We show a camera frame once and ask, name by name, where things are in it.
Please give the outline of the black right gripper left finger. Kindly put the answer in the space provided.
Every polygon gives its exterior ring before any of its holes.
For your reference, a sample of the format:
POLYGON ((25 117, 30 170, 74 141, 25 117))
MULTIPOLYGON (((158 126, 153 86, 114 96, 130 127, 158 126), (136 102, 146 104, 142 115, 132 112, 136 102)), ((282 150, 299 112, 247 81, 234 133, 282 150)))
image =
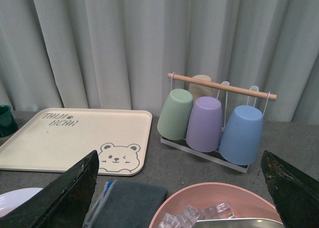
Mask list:
POLYGON ((0 219, 2 228, 80 228, 95 192, 96 150, 0 219))

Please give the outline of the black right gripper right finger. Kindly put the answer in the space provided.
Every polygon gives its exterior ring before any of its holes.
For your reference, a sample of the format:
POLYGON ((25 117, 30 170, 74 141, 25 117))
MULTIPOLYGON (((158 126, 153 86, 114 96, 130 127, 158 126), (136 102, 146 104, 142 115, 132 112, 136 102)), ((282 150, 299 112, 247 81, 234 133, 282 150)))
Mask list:
POLYGON ((319 182, 267 150, 261 168, 284 227, 317 228, 319 182))

